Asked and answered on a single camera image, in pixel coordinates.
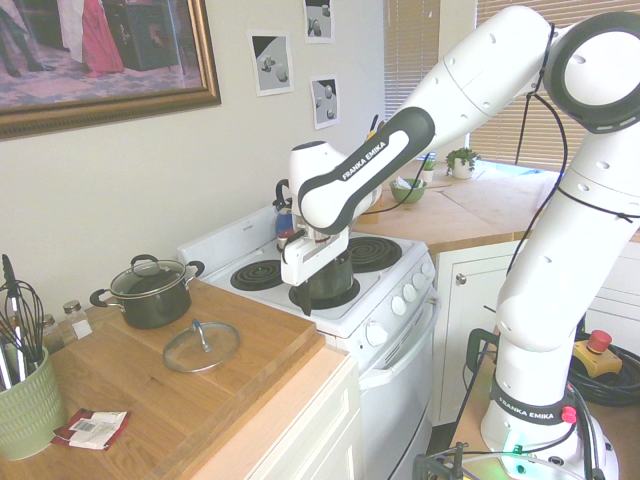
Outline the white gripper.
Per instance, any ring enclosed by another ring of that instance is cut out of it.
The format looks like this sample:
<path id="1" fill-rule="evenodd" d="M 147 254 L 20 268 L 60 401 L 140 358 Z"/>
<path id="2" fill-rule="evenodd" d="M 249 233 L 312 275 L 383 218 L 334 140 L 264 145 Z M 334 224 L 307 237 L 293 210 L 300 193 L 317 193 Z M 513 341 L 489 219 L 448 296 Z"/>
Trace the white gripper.
<path id="1" fill-rule="evenodd" d="M 348 242 L 349 233 L 341 232 L 320 243 L 305 235 L 291 237 L 284 246 L 281 278 L 286 284 L 299 286 L 298 302 L 305 316 L 311 315 L 312 304 L 309 285 L 302 283 L 344 252 Z"/>

